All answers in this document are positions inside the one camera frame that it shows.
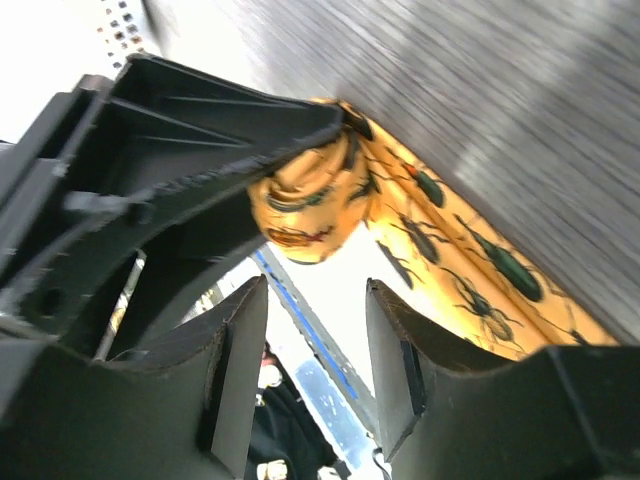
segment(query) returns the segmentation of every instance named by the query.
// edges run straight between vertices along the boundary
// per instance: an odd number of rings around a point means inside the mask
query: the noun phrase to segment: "crumpled fabric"
[[[330,144],[248,189],[264,235],[292,261],[317,264],[360,222],[405,283],[451,332],[519,359],[549,344],[616,341],[471,205],[352,105]]]

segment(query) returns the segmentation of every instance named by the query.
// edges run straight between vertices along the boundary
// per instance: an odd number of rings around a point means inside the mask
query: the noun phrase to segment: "wood grain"
[[[359,106],[640,341],[640,2],[223,0],[253,86]]]

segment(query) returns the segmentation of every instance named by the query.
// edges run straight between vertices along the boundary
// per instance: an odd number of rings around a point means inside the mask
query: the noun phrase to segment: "blue strip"
[[[326,359],[326,361],[329,363],[331,368],[335,371],[336,375],[338,375],[340,380],[342,380],[342,384],[345,386],[345,388],[349,392],[349,395],[351,395],[351,398],[353,398],[354,400],[357,400],[358,394],[353,389],[353,387],[349,384],[349,380],[347,379],[347,376],[344,374],[344,372],[342,371],[338,363],[333,359],[333,357],[329,353],[329,350],[327,350],[327,347],[324,345],[324,343],[322,342],[318,334],[315,332],[315,330],[309,323],[309,320],[307,320],[307,317],[305,317],[304,313],[302,313],[302,311],[298,308],[298,304],[296,303],[294,298],[291,296],[291,294],[288,292],[287,288],[284,285],[282,285],[282,283],[280,283],[280,281],[277,279],[276,274],[273,272],[273,270],[271,270],[271,267],[269,266],[269,264],[267,263],[267,260],[262,255],[262,252],[258,250],[255,253],[255,255],[258,258],[258,260],[260,260],[260,262],[262,263],[262,266],[264,267],[264,269],[268,273],[272,274],[271,278],[275,280],[278,290],[280,290],[280,293],[282,293],[282,296],[284,297],[284,299],[287,301],[289,306],[293,309],[293,311],[296,314],[296,317],[298,317],[298,320],[300,320],[300,323],[302,323],[302,326],[305,328],[307,333],[311,336],[311,340],[315,344],[316,348],[319,350],[319,353],[322,354],[322,356]]]

